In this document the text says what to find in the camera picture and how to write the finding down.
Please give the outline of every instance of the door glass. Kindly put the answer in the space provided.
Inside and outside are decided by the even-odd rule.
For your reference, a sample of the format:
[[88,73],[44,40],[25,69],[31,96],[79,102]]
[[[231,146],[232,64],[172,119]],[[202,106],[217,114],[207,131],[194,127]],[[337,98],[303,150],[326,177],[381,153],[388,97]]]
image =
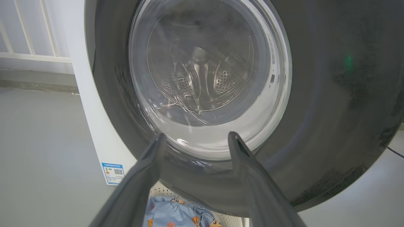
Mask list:
[[229,159],[229,131],[255,149],[275,129],[292,65],[272,9],[242,0],[140,3],[128,40],[133,85],[150,127],[174,149]]

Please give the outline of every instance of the label on door rim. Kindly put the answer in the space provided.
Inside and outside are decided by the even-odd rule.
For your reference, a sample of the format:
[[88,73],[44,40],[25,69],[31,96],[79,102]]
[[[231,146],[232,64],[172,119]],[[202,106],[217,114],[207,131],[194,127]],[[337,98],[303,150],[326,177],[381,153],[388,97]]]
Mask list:
[[109,185],[118,185],[125,177],[122,165],[102,163],[102,169]]

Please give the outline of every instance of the blue patterned fabric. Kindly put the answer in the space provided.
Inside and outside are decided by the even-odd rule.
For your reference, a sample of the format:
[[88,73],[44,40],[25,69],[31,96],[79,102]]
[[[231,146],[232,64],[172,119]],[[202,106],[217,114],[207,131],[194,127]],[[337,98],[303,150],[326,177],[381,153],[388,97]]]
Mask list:
[[143,227],[222,227],[203,206],[164,196],[147,202]]

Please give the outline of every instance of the washing machine door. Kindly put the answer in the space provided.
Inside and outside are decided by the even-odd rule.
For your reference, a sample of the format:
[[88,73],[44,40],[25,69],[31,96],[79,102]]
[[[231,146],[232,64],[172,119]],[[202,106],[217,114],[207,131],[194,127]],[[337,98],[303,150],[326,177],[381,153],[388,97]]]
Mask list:
[[87,46],[95,43],[99,96],[133,155],[167,135],[167,187],[248,216],[227,144],[236,131],[302,210],[353,183],[398,128],[401,4],[100,0],[86,14]]

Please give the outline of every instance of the white perforated basket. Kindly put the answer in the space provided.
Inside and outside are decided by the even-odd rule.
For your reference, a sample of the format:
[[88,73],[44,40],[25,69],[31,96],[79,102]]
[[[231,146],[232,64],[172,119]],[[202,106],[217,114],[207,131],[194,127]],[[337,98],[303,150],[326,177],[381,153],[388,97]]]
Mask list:
[[[149,197],[152,196],[167,196],[167,197],[175,197],[181,200],[186,201],[181,196],[177,195],[175,192],[168,189],[161,182],[157,182],[151,189]],[[223,226],[223,227],[249,227],[249,219],[240,218],[235,216],[230,216],[226,214],[220,214],[217,212],[213,212],[215,219]]]

